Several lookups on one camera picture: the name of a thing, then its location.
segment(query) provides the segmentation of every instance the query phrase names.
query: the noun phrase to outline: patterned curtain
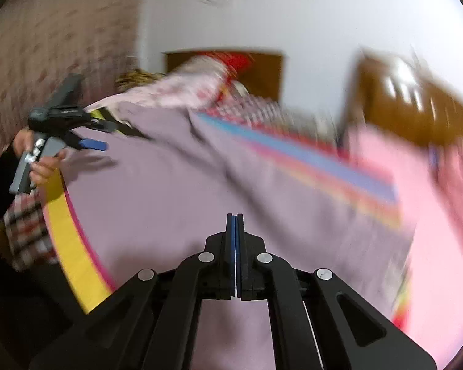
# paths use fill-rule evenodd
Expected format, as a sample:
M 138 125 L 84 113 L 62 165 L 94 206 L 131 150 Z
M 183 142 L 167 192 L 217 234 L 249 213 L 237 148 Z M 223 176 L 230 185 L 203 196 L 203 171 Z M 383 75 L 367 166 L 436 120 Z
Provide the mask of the patterned curtain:
M 139 0 L 7 0 L 0 10 L 0 154 L 70 72 L 82 104 L 115 93 L 135 63 Z

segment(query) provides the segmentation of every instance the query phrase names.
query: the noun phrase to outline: white wall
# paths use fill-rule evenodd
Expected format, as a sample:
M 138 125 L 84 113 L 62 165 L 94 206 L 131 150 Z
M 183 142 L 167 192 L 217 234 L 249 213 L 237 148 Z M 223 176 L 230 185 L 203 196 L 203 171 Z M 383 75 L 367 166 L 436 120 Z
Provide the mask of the white wall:
M 360 47 L 426 61 L 463 96 L 463 6 L 458 0 L 144 0 L 142 65 L 189 48 L 277 49 L 287 56 L 282 103 L 339 114 Z

